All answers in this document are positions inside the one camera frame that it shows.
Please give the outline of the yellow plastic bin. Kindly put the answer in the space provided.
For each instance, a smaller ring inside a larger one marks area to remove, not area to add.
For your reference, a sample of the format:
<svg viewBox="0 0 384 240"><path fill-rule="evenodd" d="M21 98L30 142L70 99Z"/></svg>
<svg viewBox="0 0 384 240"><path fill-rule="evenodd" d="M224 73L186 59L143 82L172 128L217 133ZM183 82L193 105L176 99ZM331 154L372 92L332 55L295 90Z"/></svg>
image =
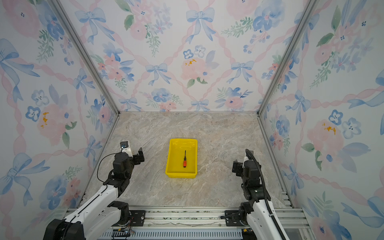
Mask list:
<svg viewBox="0 0 384 240"><path fill-rule="evenodd" d="M187 151L187 167L183 168ZM169 178L194 179L198 174L198 140L171 139L165 174Z"/></svg>

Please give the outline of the aluminium corner post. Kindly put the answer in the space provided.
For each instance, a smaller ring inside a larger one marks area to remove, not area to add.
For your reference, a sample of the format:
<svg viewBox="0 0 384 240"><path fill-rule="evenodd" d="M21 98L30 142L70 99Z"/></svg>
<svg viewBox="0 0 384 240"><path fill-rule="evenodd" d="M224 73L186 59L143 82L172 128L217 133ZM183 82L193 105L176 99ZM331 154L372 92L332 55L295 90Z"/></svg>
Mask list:
<svg viewBox="0 0 384 240"><path fill-rule="evenodd" d="M289 44L287 45L287 49L283 54L282 61L276 70L276 73L267 89L266 95L263 98L263 102L260 105L260 108L258 110L258 117L260 118L264 112L267 110L267 106L269 103L270 98L273 95L273 92L278 85L280 78L283 75L283 71L285 70L286 66L290 62L290 59L292 55L294 54L294 51L296 50L296 47L298 45L298 41L303 35L304 30L308 26L308 23L310 21L310 18L313 15L314 10L316 9L316 6L318 4L318 1L316 0L310 0L308 1L308 4L304 8L302 16L299 18L299 23L297 24L297 27L295 28L294 34L292 35L291 40L289 41Z"/></svg>
<svg viewBox="0 0 384 240"><path fill-rule="evenodd" d="M64 30L69 34L71 40L74 43L74 46L75 46L77 52L80 54L81 59L83 60L86 68L89 70L92 77L96 81L96 84L100 88L101 93L104 95L106 101L112 107L113 112L117 116L119 116L121 112L118 110L117 105L116 105L115 101L113 100L110 92L108 91L106 84L104 83L104 81L100 77L100 75L97 71L97 68L92 61L90 54L88 53L85 45L82 43L81 38L80 38L78 32L76 31L74 25L72 24L68 14L66 13L66 11L63 7L63 5L61 4L60 1L57 1L57 0L48 1L48 3L50 5L50 7L53 9L56 16L58 17L60 23L63 25Z"/></svg>

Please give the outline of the red handled screwdriver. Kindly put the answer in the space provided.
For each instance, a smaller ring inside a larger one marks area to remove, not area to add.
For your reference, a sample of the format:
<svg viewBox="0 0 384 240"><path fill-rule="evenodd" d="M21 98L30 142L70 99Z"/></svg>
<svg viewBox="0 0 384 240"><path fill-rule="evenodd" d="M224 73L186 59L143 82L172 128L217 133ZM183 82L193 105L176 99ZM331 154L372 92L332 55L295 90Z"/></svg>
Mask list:
<svg viewBox="0 0 384 240"><path fill-rule="evenodd" d="M184 160L183 160L183 168L186 168L186 167L187 167L187 151L185 150Z"/></svg>

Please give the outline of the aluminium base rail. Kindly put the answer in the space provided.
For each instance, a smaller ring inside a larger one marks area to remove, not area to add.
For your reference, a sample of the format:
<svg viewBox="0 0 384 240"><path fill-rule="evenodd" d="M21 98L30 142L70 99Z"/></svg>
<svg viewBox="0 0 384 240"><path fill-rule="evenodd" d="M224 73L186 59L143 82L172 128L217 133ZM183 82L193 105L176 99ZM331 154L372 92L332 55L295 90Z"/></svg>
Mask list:
<svg viewBox="0 0 384 240"><path fill-rule="evenodd" d="M236 208L150 207L130 206L145 210L143 227L132 227L132 234L125 238L114 225L97 240L251 240L256 239L251 228L227 226L222 219L225 212Z"/></svg>

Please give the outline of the aluminium corner post left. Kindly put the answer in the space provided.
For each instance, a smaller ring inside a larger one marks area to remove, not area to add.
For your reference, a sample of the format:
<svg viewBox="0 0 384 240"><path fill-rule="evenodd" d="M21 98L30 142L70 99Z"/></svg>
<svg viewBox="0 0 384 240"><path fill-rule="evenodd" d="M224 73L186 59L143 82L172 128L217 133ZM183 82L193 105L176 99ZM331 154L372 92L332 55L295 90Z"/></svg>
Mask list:
<svg viewBox="0 0 384 240"><path fill-rule="evenodd" d="M68 14L66 13L66 11L63 7L63 5L61 4L60 1L57 1L57 0L48 1L48 3L50 5L50 7L53 9L56 16L58 17L60 23L63 25L64 30L69 34L71 40L74 43L74 46L75 46L77 52L80 54L81 59L83 60L86 68L89 70L92 77L96 81L96 84L100 88L101 93L104 95L106 101L112 107L113 112L117 116L119 116L121 112L118 110L117 105L116 105L115 101L113 100L110 92L108 91L106 84L104 83L104 81L100 77L100 75L97 71L97 68L92 61L90 54L88 53L85 45L82 43L81 38L80 38L78 32L76 31L74 25L72 24Z"/></svg>

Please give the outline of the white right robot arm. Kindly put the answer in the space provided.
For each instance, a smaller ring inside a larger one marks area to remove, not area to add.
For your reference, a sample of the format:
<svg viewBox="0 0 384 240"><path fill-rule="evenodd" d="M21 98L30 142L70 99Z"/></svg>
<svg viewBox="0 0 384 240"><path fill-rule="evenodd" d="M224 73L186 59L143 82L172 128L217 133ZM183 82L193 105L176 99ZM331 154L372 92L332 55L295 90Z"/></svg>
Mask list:
<svg viewBox="0 0 384 240"><path fill-rule="evenodd" d="M247 200L239 207L239 220L251 228L257 240L288 240L264 184L261 165L249 159L234 161L232 172L242 178Z"/></svg>

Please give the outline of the aluminium corner post right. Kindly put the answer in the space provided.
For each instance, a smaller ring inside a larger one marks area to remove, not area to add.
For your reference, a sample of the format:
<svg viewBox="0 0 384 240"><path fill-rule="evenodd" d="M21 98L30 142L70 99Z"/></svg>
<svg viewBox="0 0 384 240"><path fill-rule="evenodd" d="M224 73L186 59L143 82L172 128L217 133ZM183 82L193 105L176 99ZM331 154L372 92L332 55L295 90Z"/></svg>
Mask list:
<svg viewBox="0 0 384 240"><path fill-rule="evenodd" d="M285 70L286 66L290 62L290 59L292 55L294 54L294 51L296 50L296 47L298 45L298 41L303 35L304 30L308 26L308 23L310 21L310 18L313 15L314 10L316 9L316 6L318 4L318 1L316 0L310 0L308 1L308 4L304 8L302 16L299 18L299 23L297 24L297 27L295 28L294 34L292 35L291 40L289 41L289 44L287 45L287 49L283 54L282 61L276 70L276 73L267 89L266 95L263 98L263 102L260 105L260 108L258 110L258 117L260 118L264 112L267 110L267 106L269 103L270 98L273 95L273 92L278 85L280 78L283 75L283 71Z"/></svg>

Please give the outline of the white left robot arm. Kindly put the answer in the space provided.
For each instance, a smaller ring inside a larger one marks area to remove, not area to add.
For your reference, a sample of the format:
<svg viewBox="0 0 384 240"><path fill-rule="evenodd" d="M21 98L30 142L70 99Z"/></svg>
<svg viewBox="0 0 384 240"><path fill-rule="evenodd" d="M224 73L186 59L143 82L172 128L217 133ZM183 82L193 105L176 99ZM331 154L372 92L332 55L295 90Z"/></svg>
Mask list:
<svg viewBox="0 0 384 240"><path fill-rule="evenodd" d="M119 226L118 231L125 238L131 236L132 226L143 217L136 217L128 203L117 199L128 187L134 167L143 163L145 157L142 149L134 155L127 141L113 155L113 169L102 187L62 220L52 220L45 230L45 240L97 240L114 225Z"/></svg>

